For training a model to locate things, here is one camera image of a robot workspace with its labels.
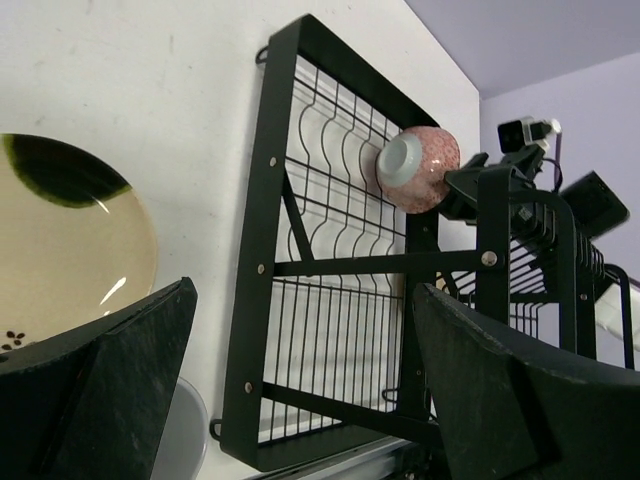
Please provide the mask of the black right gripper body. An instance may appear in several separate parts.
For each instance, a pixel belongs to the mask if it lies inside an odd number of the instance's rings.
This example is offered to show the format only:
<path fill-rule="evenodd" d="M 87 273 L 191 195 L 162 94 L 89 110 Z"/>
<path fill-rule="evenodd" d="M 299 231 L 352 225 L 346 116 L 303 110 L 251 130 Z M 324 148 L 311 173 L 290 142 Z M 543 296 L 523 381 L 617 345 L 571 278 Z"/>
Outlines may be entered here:
<path fill-rule="evenodd" d="M 512 191 L 535 190 L 534 179 L 541 171 L 544 152 L 513 152 L 505 154 L 498 163 L 489 164 L 489 155 L 480 152 L 458 170 L 444 176 L 449 193 L 439 204 L 439 213 L 448 220 L 476 223 L 478 216 L 478 181 L 480 174 L 509 168 Z"/>

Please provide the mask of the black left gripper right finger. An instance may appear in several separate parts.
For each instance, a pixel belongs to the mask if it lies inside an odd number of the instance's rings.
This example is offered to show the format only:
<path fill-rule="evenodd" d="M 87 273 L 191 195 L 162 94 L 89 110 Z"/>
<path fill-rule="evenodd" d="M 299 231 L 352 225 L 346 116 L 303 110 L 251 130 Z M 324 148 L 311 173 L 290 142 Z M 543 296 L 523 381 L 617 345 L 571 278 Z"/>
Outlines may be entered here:
<path fill-rule="evenodd" d="M 638 478 L 638 372 L 553 347 L 429 284 L 413 304 L 453 478 Z"/>

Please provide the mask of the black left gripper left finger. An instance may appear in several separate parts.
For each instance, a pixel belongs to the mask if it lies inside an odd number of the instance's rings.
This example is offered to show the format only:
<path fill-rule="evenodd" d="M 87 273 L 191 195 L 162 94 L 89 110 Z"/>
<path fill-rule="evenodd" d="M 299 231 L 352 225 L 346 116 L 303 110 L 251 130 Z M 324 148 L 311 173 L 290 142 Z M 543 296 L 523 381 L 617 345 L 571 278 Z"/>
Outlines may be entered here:
<path fill-rule="evenodd" d="M 43 341 L 3 330 L 2 478 L 150 478 L 197 298 L 183 277 Z"/>

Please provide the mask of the pink floral mug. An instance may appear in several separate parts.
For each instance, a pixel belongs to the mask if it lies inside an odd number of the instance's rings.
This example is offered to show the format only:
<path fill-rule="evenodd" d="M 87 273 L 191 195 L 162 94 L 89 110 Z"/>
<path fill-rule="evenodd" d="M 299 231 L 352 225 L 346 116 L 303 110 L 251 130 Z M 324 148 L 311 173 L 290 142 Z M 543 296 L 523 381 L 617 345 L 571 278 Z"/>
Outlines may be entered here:
<path fill-rule="evenodd" d="M 208 411 L 196 387 L 179 377 L 171 404 L 176 453 L 182 479 L 196 479 L 208 444 Z"/>

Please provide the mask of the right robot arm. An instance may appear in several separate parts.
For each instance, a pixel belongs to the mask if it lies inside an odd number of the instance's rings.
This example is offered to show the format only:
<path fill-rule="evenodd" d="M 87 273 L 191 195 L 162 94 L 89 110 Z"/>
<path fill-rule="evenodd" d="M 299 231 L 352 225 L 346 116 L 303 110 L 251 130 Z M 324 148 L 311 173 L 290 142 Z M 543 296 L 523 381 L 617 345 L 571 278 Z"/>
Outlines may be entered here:
<path fill-rule="evenodd" d="M 484 266 L 476 276 L 445 274 L 450 294 L 488 316 L 538 333 L 541 307 L 558 313 L 559 344 L 596 355 L 596 330 L 623 342 L 633 368 L 639 349 L 639 283 L 606 261 L 594 239 L 629 217 L 626 206 L 595 173 L 558 190 L 537 189 L 542 152 L 526 147 L 490 165 L 478 154 L 445 174 L 439 212 L 477 227 Z"/>

